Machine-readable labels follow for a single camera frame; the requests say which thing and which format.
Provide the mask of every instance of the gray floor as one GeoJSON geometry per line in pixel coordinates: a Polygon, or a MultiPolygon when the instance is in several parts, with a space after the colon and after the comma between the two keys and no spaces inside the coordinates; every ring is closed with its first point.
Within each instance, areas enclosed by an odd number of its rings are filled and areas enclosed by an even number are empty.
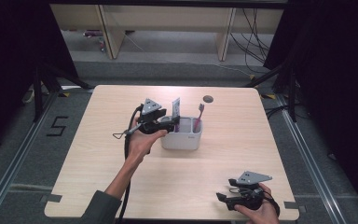
{"type": "MultiPolygon", "coordinates": [[[[250,75],[258,77],[268,71],[261,67],[261,62],[249,55],[245,56],[233,41],[229,43],[227,59],[219,62],[213,34],[137,31],[128,34],[115,60],[108,59],[105,52],[101,51],[100,38],[87,38],[82,34],[83,31],[62,32],[78,74],[83,80],[94,85],[131,83],[239,87],[250,81],[250,75]]],[[[272,37],[260,36],[267,45],[272,37]]],[[[257,47],[251,49],[254,53],[260,53],[257,47]]],[[[65,80],[61,82],[62,85],[73,85],[65,80]]],[[[262,83],[257,89],[262,94],[269,94],[272,83],[273,79],[262,83]]],[[[79,91],[72,92],[69,97],[58,97],[54,101],[41,131],[0,206],[0,223],[75,221],[45,217],[44,204],[40,202],[40,198],[49,194],[54,186],[90,96],[89,92],[79,91]],[[50,125],[57,116],[68,117],[61,120],[62,125],[67,128],[61,137],[47,137],[48,133],[54,133],[50,125]]],[[[263,99],[262,103],[265,108],[278,106],[277,100],[273,99],[263,99]]],[[[297,125],[344,217],[348,223],[358,223],[358,196],[355,190],[339,165],[326,156],[328,147],[308,117],[306,108],[298,106],[296,113],[297,125]]],[[[31,127],[33,115],[33,104],[20,108],[2,136],[5,141],[0,146],[0,179],[31,127]]],[[[301,208],[300,218],[296,223],[333,223],[282,112],[272,116],[269,124],[296,203],[301,208]]]]}

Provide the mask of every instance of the metal rail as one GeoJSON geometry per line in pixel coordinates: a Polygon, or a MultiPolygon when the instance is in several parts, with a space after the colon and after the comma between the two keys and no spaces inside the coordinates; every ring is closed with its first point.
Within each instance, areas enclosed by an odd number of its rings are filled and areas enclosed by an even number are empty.
{"type": "Polygon", "coordinates": [[[36,136],[40,130],[40,127],[43,125],[46,115],[51,108],[51,105],[57,99],[58,93],[51,92],[48,96],[48,99],[45,102],[45,110],[41,114],[40,118],[34,122],[28,131],[27,135],[25,136],[24,140],[21,143],[19,150],[17,151],[16,155],[14,156],[13,160],[11,161],[10,165],[8,166],[5,174],[0,180],[0,205],[2,201],[5,199],[7,195],[7,191],[10,188],[11,183],[13,182],[14,178],[16,177],[17,173],[19,172],[22,163],[24,162],[36,136]]]}
{"type": "MultiPolygon", "coordinates": [[[[284,101],[282,95],[277,94],[277,100],[279,106],[286,105],[286,102],[284,101]]],[[[310,177],[312,178],[313,183],[315,184],[315,187],[321,196],[321,199],[324,203],[328,215],[332,220],[332,223],[348,223],[341,212],[341,209],[335,196],[333,195],[333,192],[328,187],[324,176],[322,175],[322,172],[318,167],[318,164],[313,158],[312,153],[310,152],[310,149],[308,148],[308,145],[301,134],[301,131],[298,129],[297,124],[292,121],[289,113],[286,110],[283,110],[283,117],[296,141],[299,152],[308,168],[308,171],[310,172],[310,177]]]]}

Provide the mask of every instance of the human hand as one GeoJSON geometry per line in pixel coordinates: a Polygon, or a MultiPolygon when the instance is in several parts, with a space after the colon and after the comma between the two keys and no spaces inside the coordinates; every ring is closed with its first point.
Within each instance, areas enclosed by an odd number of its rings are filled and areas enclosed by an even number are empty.
{"type": "MultiPolygon", "coordinates": [[[[262,183],[259,183],[260,188],[263,189],[265,192],[271,194],[271,189],[265,186],[262,183]]],[[[277,213],[275,211],[274,206],[267,200],[263,200],[263,203],[261,204],[260,208],[257,210],[251,210],[245,206],[242,205],[235,205],[235,210],[246,215],[248,218],[250,218],[249,221],[246,222],[246,224],[276,224],[279,223],[277,213]]]]}
{"type": "MultiPolygon", "coordinates": [[[[135,118],[132,127],[136,126],[138,118],[135,118]]],[[[166,130],[158,130],[155,133],[145,134],[139,130],[135,131],[130,140],[129,158],[134,158],[138,162],[144,159],[144,156],[150,152],[151,147],[162,136],[167,134],[166,130]]]]}

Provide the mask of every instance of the black curtain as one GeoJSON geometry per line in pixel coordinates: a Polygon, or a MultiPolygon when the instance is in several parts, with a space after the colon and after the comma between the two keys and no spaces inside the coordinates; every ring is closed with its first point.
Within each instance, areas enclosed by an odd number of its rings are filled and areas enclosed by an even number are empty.
{"type": "Polygon", "coordinates": [[[42,62],[77,77],[49,4],[0,0],[0,134],[21,105],[42,62]]]}
{"type": "MultiPolygon", "coordinates": [[[[323,138],[358,193],[358,0],[320,3],[318,29],[305,39],[311,43],[309,51],[294,59],[296,80],[323,138]]],[[[283,13],[268,68],[290,55],[299,35],[291,29],[300,31],[299,23],[305,24],[301,12],[287,14],[291,19],[283,13]]],[[[287,85],[287,80],[286,74],[278,75],[279,85],[287,85]]]]}

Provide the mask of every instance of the black strap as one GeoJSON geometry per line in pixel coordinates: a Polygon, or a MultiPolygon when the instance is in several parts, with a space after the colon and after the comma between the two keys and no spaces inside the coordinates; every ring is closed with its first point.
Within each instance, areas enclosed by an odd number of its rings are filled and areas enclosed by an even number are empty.
{"type": "Polygon", "coordinates": [[[275,208],[275,212],[277,213],[277,216],[279,216],[279,214],[281,213],[281,208],[280,206],[275,202],[275,200],[273,198],[268,198],[268,197],[264,197],[265,200],[267,200],[269,203],[272,204],[272,206],[274,206],[275,208]]]}
{"type": "MultiPolygon", "coordinates": [[[[144,105],[141,104],[140,106],[136,107],[135,111],[133,111],[128,130],[130,130],[132,127],[132,122],[133,122],[133,119],[135,118],[136,113],[138,113],[138,111],[142,111],[143,107],[144,107],[144,105]]],[[[124,141],[124,159],[125,160],[128,158],[129,153],[130,153],[130,140],[131,140],[131,134],[127,133],[126,137],[125,137],[125,141],[124,141]]],[[[117,224],[121,224],[121,221],[123,220],[123,217],[124,217],[124,213],[126,212],[127,202],[130,197],[130,189],[131,189],[131,182],[129,183],[129,185],[126,188],[126,193],[124,195],[123,204],[121,205],[120,215],[118,216],[118,219],[115,222],[117,224]]]]}

